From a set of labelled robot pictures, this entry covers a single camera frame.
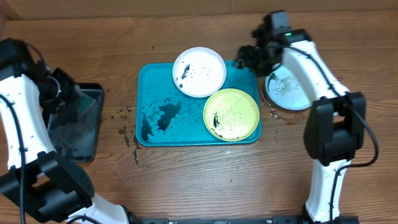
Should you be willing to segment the white plate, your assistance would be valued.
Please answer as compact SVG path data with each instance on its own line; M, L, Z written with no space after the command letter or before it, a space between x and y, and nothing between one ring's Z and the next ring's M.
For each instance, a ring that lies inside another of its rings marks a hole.
M210 96L226 80L226 64L212 49L193 47L182 52L174 62L173 80L184 94L194 98Z

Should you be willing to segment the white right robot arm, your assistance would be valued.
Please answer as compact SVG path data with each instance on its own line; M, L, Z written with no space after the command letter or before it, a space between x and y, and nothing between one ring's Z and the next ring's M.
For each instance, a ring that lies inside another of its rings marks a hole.
M281 64L296 77L312 104L303 134L313 159L312 182L302 221L358 223L358 217L342 217L338 205L346 169L363 146L363 94L350 92L334 77L308 32L293 30L285 11L266 15L251 35L256 43L239 48L237 67L263 77Z

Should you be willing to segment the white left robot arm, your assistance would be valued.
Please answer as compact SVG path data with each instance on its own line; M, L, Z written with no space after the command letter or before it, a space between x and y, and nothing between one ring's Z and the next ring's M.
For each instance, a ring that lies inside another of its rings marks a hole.
M104 91L34 60L22 40L1 41L1 119L8 171L1 193L21 218L40 223L138 223L122 205L94 190L81 162L93 160Z

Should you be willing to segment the light blue plate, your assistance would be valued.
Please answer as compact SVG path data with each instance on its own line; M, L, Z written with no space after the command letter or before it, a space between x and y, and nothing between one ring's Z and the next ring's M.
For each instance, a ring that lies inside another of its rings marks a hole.
M299 81L284 65L275 64L264 83L267 96L280 108L302 111L311 107L311 102Z

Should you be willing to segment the green scrubbing sponge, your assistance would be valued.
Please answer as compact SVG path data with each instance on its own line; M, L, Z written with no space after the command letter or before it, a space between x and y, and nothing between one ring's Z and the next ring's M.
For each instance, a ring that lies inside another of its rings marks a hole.
M100 92L97 90L82 90L75 102L77 120L79 122L94 122L100 110Z

